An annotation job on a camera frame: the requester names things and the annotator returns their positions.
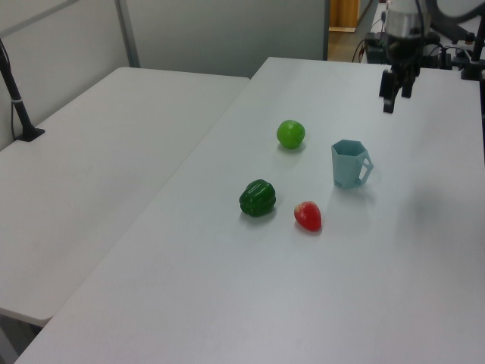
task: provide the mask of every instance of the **floor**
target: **floor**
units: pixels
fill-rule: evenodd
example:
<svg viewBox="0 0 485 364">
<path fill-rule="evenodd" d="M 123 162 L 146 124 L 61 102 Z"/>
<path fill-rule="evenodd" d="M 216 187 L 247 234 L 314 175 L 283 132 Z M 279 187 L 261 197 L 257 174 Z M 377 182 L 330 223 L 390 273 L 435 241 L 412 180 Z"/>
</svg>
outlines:
<svg viewBox="0 0 485 364">
<path fill-rule="evenodd" d="M 13 364 L 38 332 L 37 327 L 0 315 L 0 364 Z"/>
<path fill-rule="evenodd" d="M 372 0 L 372 4 L 362 17 L 355 29 L 355 33 L 330 32 L 328 35 L 328 60 L 338 62 L 352 62 L 357 45 L 364 39 L 372 26 L 372 20 L 376 14 L 378 0 Z"/>
</svg>

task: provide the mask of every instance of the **black mount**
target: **black mount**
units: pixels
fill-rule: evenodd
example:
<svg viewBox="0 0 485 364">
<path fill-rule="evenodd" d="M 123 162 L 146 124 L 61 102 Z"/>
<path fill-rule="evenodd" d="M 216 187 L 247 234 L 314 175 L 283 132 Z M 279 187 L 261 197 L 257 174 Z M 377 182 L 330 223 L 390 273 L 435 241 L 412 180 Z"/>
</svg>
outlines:
<svg viewBox="0 0 485 364">
<path fill-rule="evenodd" d="M 465 62 L 462 70 L 462 80 L 482 81 L 482 71 L 485 69 L 485 62 L 480 60 L 483 43 L 485 40 L 485 17 L 480 16 L 480 26 L 475 37 L 475 45 L 469 62 Z"/>
<path fill-rule="evenodd" d="M 12 75 L 10 62 L 8 60 L 7 51 L 3 46 L 2 40 L 0 39 L 0 72 L 2 73 L 5 85 L 7 85 L 8 92 L 12 102 L 14 103 L 15 110 L 17 111 L 20 122 L 22 123 L 23 133 L 18 136 L 18 140 L 23 140 L 24 142 L 31 142 L 38 136 L 45 133 L 42 129 L 35 128 L 30 122 L 29 115 L 25 109 L 20 93 L 18 92 L 17 84 L 15 83 L 14 76 Z"/>
</svg>

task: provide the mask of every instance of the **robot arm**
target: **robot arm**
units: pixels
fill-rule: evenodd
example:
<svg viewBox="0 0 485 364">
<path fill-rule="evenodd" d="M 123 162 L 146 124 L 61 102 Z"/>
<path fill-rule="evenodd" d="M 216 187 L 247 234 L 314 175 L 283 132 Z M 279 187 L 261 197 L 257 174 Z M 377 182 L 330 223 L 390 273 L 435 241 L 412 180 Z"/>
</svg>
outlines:
<svg viewBox="0 0 485 364">
<path fill-rule="evenodd" d="M 393 113 L 396 95 L 410 98 L 416 77 L 420 73 L 424 39 L 429 33 L 431 20 L 442 24 L 457 24 L 477 15 L 485 14 L 483 0 L 389 0 L 386 16 L 386 58 L 390 71 L 384 71 L 379 96 L 384 98 L 384 112 Z M 485 36 L 485 23 L 477 34 L 475 48 L 481 51 Z M 479 62 L 474 52 L 472 62 Z"/>
</svg>

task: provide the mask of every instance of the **mug handle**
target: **mug handle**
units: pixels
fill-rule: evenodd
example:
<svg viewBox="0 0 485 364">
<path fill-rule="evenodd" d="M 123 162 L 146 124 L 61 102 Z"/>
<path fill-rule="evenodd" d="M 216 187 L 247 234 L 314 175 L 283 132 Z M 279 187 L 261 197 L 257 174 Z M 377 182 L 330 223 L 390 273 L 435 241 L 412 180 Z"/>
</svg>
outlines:
<svg viewBox="0 0 485 364">
<path fill-rule="evenodd" d="M 362 162 L 361 162 L 361 163 L 362 163 L 362 166 L 363 166 L 363 167 L 366 167 L 366 169 L 367 169 L 367 170 L 366 170 L 366 172 L 365 172 L 365 174 L 364 174 L 364 177 L 363 177 L 362 179 L 360 179 L 360 178 L 359 178 L 359 179 L 357 180 L 357 184 L 358 184 L 359 186 L 361 186 L 361 185 L 365 184 L 365 182 L 367 182 L 367 179 L 369 178 L 369 175 L 371 174 L 372 169 L 374 168 L 374 165 L 372 164 L 371 159 L 369 158 L 369 156 L 368 156 L 368 155 L 366 155 L 366 156 L 365 156 L 365 157 L 362 159 Z"/>
</svg>

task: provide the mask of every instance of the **wooden door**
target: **wooden door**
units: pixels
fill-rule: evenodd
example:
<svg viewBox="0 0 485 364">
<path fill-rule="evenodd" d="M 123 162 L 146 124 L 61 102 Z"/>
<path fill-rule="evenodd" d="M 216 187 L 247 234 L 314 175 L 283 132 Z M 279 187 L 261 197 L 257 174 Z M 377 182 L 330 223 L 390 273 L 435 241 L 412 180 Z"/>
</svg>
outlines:
<svg viewBox="0 0 485 364">
<path fill-rule="evenodd" d="M 330 0 L 330 27 L 355 29 L 359 0 Z"/>
</svg>

